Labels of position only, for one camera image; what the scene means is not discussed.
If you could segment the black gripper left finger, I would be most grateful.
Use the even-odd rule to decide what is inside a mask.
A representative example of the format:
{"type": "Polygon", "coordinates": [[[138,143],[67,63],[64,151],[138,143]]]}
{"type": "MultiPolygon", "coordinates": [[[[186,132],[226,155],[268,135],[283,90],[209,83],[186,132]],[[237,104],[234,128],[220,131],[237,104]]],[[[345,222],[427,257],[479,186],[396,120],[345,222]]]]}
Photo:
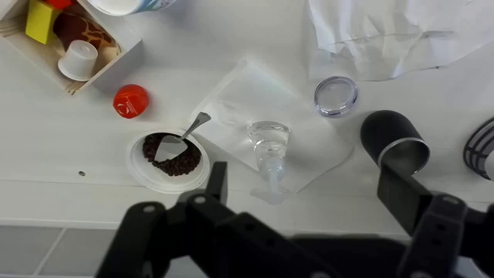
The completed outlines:
{"type": "Polygon", "coordinates": [[[329,265],[226,199],[228,165],[217,161],[207,186],[174,206],[130,206],[96,278],[164,278],[184,256],[209,278],[331,278],[329,265]]]}

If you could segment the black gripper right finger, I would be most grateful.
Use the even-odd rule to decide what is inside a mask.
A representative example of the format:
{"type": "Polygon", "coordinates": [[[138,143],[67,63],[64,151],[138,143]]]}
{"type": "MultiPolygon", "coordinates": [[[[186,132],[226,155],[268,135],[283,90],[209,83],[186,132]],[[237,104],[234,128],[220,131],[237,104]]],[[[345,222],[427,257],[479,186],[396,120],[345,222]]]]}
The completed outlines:
{"type": "Polygon", "coordinates": [[[494,205],[471,208],[448,192],[431,192],[407,169],[383,163],[379,199],[411,236],[400,278],[458,278],[462,256],[494,276],[494,205]]]}

